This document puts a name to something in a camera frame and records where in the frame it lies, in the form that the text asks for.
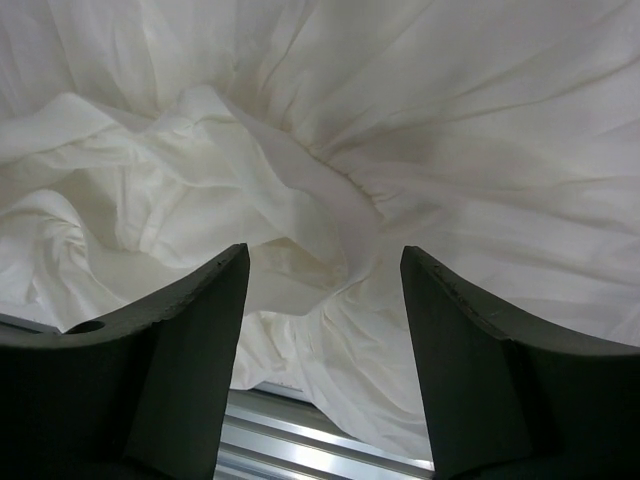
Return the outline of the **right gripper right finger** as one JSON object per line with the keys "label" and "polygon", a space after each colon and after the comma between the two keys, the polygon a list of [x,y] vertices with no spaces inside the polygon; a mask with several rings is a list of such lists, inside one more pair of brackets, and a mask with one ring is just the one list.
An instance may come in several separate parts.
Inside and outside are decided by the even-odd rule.
{"label": "right gripper right finger", "polygon": [[439,479],[635,479],[639,351],[536,317],[408,246],[401,276]]}

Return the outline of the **white skirt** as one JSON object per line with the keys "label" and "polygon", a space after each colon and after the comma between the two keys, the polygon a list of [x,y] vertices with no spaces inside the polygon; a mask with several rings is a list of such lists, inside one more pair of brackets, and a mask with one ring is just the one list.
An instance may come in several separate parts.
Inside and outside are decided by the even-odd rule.
{"label": "white skirt", "polygon": [[403,248],[639,342],[635,1],[5,1],[1,308],[67,331],[244,243],[231,385],[430,456]]}

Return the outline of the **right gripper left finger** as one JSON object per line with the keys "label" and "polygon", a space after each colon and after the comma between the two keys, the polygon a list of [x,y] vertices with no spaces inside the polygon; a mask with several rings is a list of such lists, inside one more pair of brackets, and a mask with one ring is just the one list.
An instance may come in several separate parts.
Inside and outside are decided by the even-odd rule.
{"label": "right gripper left finger", "polygon": [[66,333],[1,318],[5,479],[210,479],[248,288],[244,244]]}

